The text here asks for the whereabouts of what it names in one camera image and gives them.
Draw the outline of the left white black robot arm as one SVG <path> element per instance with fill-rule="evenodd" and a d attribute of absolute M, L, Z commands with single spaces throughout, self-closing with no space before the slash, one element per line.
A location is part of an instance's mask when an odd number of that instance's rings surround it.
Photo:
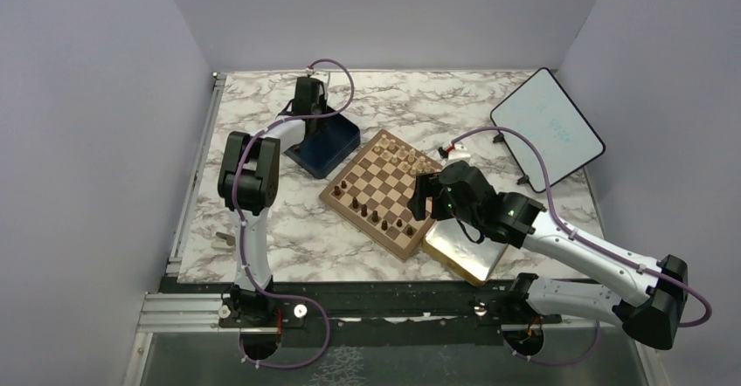
<path fill-rule="evenodd" d="M 294 97 L 273 123 L 255 134 L 234 131 L 227 137 L 217 188 L 236 225 L 237 270 L 229 294 L 233 311 L 253 325 L 274 317 L 267 218 L 279 188 L 280 155 L 312 134 L 314 117 L 326 112 L 324 83 L 300 77 Z"/>

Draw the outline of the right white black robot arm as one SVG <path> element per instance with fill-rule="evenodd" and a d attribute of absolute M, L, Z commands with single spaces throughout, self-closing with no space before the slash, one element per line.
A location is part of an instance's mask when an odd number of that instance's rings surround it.
<path fill-rule="evenodd" d="M 478 231 L 479 242 L 524 248 L 591 279 L 580 283 L 520 275 L 504 299 L 511 320 L 574 315 L 620 326 L 652 348 L 674 346 L 688 296 L 682 285 L 689 268 L 681 258 L 634 254 L 556 222 L 542 203 L 517 192 L 495 191 L 482 172 L 466 162 L 416 175 L 407 207 L 417 220 L 453 219 L 463 230 Z"/>

